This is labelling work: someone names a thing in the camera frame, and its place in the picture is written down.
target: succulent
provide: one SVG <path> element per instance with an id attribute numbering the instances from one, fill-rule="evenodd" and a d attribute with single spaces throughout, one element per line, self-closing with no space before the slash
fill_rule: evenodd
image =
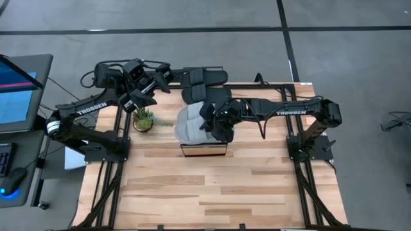
<path id="1" fill-rule="evenodd" d="M 134 122 L 138 122 L 141 119 L 149 119 L 155 125 L 160 126 L 173 126 L 172 123 L 161 121 L 159 118 L 154 116 L 154 113 L 145 108 L 139 108 L 133 113 Z"/>
<path id="2" fill-rule="evenodd" d="M 133 113 L 133 119 L 134 121 L 138 121 L 140 119 L 146 119 L 152 115 L 153 112 L 150 112 L 149 110 L 146 110 L 146 108 L 139 108 Z"/>
<path id="3" fill-rule="evenodd" d="M 137 126 L 138 129 L 147 130 L 152 126 L 152 123 L 153 123 L 153 121 L 151 119 L 148 119 L 148 118 L 139 119 L 136 122 L 136 126 Z"/>

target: computer mouse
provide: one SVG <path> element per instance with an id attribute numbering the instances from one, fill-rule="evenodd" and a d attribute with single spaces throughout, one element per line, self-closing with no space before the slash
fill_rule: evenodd
<path id="1" fill-rule="evenodd" d="M 17 167 L 11 170 L 6 176 L 0 186 L 0 193 L 3 196 L 9 196 L 13 194 L 20 186 L 24 177 L 27 175 L 27 170 L 25 167 Z"/>

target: keyboard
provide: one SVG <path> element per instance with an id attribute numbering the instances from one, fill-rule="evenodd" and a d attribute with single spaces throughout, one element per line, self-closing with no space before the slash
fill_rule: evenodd
<path id="1" fill-rule="evenodd" d="M 7 176 L 12 166 L 15 143 L 0 144 L 0 177 Z"/>

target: floor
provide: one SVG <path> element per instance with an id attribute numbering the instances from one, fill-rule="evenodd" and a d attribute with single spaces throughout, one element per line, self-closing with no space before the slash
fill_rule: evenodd
<path id="1" fill-rule="evenodd" d="M 286 21 L 278 2 L 283 4 Z M 380 123 L 390 119 L 388 112 L 411 110 L 411 28 L 390 27 L 411 25 L 410 1 L 0 0 L 2 3 L 1 53 L 51 53 L 50 76 L 79 98 L 101 91 L 81 88 L 80 76 L 96 62 L 117 58 L 164 60 L 174 68 L 222 65 L 231 81 L 251 81 L 260 72 L 266 81 L 312 82 L 317 94 L 339 103 L 342 110 L 343 125 L 328 135 L 337 140 L 333 153 L 349 223 L 384 230 L 411 227 L 411 200 L 405 187 L 411 182 L 408 134 L 403 128 L 380 129 Z M 283 33 L 276 29 L 285 22 L 293 28 L 325 26 L 334 31 Z M 228 33 L 139 30 L 236 26 L 268 29 Z M 363 26 L 363 31 L 344 29 L 351 26 Z M 95 31 L 110 29 L 119 31 Z M 42 102 L 52 107 L 74 100 L 49 82 Z M 46 182 L 41 200 L 51 202 L 49 210 L 28 206 L 0 210 L 0 231 L 66 228 L 75 212 L 81 181 L 81 171 L 77 171 L 70 178 Z M 20 222 L 12 223 L 16 216 L 21 217 Z"/>

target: bracket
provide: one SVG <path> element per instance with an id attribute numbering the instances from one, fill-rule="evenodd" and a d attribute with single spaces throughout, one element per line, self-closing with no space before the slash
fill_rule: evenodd
<path id="1" fill-rule="evenodd" d="M 123 151 L 120 155 L 113 155 L 107 153 L 107 150 L 101 145 L 96 142 L 89 142 L 87 146 L 81 147 L 84 150 L 84 161 L 93 162 L 93 161 L 108 161 L 108 162 L 123 162 L 128 159 L 128 152 L 130 149 L 130 138 L 128 137 L 126 140 L 122 142 Z"/>
<path id="2" fill-rule="evenodd" d="M 320 135 L 315 139 L 314 143 L 314 152 L 311 154 L 310 158 L 312 160 L 332 160 L 333 152 L 331 151 L 330 141 L 328 136 Z M 306 159 L 302 158 L 299 155 L 299 146 L 298 139 L 296 135 L 287 137 L 287 147 L 288 154 L 292 160 L 305 161 Z"/>

